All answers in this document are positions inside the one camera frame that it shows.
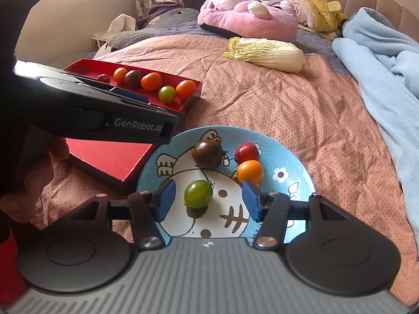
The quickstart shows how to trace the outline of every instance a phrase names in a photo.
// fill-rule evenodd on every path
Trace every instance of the pink plush toy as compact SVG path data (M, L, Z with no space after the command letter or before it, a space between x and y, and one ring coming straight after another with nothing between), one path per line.
M198 15L198 25L222 28L241 37L293 42L298 20L287 0L281 9L258 0L206 0Z

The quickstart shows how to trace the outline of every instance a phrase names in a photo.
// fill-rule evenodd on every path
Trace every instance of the finger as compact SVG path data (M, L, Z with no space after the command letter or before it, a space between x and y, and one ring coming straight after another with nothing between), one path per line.
M70 149L68 148L65 138L55 137L51 142L50 150L55 157L58 159L67 159L70 155Z
M39 157L28 166L28 173L24 179L25 189L30 193L42 193L43 187L54 178L54 168L49 153Z
M35 216L39 197L39 193L13 191L0 198L0 209L16 222L28 222Z

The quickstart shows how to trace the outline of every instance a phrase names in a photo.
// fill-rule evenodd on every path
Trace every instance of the orange cherry tomato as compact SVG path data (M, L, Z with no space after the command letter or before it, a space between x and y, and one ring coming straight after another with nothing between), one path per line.
M124 83L125 74L127 74L127 69L120 67L114 72L114 80L117 83Z
M244 180L251 180L255 184L259 184L263 179L263 166L257 160L248 160L242 162L237 167L237 179L240 183Z
M143 76L141 79L141 86L146 91L155 91L163 86L163 78L157 72L152 72Z
M192 80L184 80L176 86L176 95L180 100L186 101L195 90L196 84Z

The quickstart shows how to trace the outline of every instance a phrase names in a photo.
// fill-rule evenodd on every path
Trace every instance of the red tray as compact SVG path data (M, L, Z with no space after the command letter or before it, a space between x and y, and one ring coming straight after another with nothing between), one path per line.
M193 79L197 85L195 92L184 103L176 99L170 104L165 104L158 98L157 92L148 92L143 89L129 89L125 85L117 84L113 79L115 70L124 67L127 70L136 69L143 74L152 71L139 67L114 64L106 61L82 59L65 68L66 71L82 74L89 78L96 78L100 74L111 77L110 84L146 96L151 104L187 114L201 96L202 83ZM164 85L176 87L178 83L187 79L168 73L159 72ZM70 148L70 161L80 170L83 170L94 179L106 184L111 189L127 195L135 192L138 176L147 159L156 149L156 145L141 143L115 143L105 141L85 141L79 139L67 139Z
M192 80L196 84L197 88L196 88L195 92L185 102L181 102L181 100L179 98L176 98L174 102L171 102L170 104L165 104L164 102L160 101L160 99L158 97L158 91L148 92L148 91L146 91L142 88L131 89L131 88L128 88L127 86L125 86L124 84L116 83L114 81L113 75L114 75L114 72L119 67L124 67L129 71L131 71L133 69L136 69L136 70L140 71L141 73L143 73L144 75L148 74L148 73L152 73L152 72L158 72L161 75L161 77L163 78L163 86L169 85L169 86L173 86L173 87L176 88L178 83L188 79L188 80ZM71 64L70 66L66 67L64 70L66 70L68 72L81 74L81 75L84 75L84 76L87 76L87 77L93 78L93 79L96 79L101 74L107 74L111 78L110 85L119 87L120 89L124 89L126 91L130 91L130 92L133 92L133 93L144 95L148 98L148 102L150 104L161 106L163 108L168 108L168 109L171 109L171 110L174 110L174 111L179 111L179 112L182 112L182 113L185 113L185 114L187 114L192 109L192 107L195 105L195 103L198 101L198 99L201 96L201 91L202 91L202 83L200 81L197 81L197 80L184 78L184 77L177 76L177 75L172 75L172 74L169 74L169 73L153 71L153 70L150 70L150 69L143 69L141 67L115 64L115 63L106 62L106 61L99 61L99 60L92 60L92 59L81 59L81 60L75 62L74 64Z

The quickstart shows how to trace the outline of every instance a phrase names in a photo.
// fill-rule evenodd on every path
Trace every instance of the gray plush toy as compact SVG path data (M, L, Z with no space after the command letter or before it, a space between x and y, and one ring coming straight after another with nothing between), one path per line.
M141 30L120 32L114 35L107 43L107 50L109 50L109 47L112 48L112 51L119 50L150 37L165 35L192 34L224 39L224 37L198 26L199 13L198 10L192 8L169 10L156 16Z

